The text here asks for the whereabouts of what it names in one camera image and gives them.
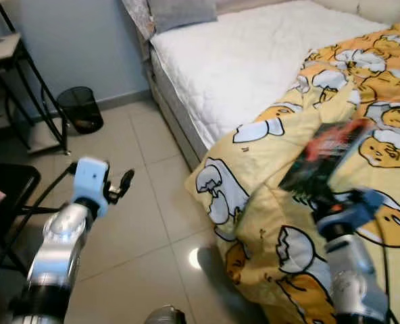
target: bed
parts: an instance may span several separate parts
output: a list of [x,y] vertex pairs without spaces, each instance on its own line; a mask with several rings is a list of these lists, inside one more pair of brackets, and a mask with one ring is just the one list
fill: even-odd
[[[356,117],[379,129],[330,186],[337,199],[355,186],[384,197],[376,217],[400,319],[400,24],[357,11],[288,1],[158,34],[143,48],[155,100],[193,168],[186,188],[216,225],[227,274],[271,323],[335,323],[312,204],[278,183],[321,123]],[[373,225],[357,233],[381,269]]]

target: baseboard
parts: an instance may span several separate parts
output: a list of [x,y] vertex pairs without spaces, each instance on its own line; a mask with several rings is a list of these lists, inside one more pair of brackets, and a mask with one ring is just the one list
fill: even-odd
[[129,103],[135,103],[136,101],[142,101],[148,99],[152,99],[152,93],[149,89],[144,91],[126,93],[116,97],[99,99],[97,100],[97,104],[99,110],[107,110],[127,105]]

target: yellow duvet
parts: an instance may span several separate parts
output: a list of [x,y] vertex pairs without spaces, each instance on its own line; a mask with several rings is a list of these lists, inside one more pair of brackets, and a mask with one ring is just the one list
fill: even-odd
[[400,321],[400,24],[312,51],[288,92],[252,124],[223,137],[186,181],[215,223],[226,272],[271,323],[335,323],[324,241],[309,201],[278,188],[321,123],[370,118],[377,129],[330,179],[337,198],[358,186],[385,200],[357,233],[384,284],[388,248],[391,308]]

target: black chair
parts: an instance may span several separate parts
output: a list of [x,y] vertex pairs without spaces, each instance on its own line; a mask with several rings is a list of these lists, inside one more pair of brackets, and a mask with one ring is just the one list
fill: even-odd
[[[0,191],[6,194],[0,203],[0,247],[8,250],[7,256],[14,264],[14,266],[3,264],[0,268],[19,271],[24,277],[28,275],[28,266],[22,262],[11,246],[7,246],[5,236],[16,217],[29,212],[30,207],[25,204],[40,180],[40,173],[32,166],[0,163]],[[55,213],[56,211],[59,209],[38,207],[34,210],[34,214]]]

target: black mesh wastebasket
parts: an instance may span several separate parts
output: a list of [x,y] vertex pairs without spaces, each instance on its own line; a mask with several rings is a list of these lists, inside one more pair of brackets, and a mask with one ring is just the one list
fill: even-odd
[[76,86],[59,94],[57,104],[80,134],[96,132],[104,124],[93,91]]

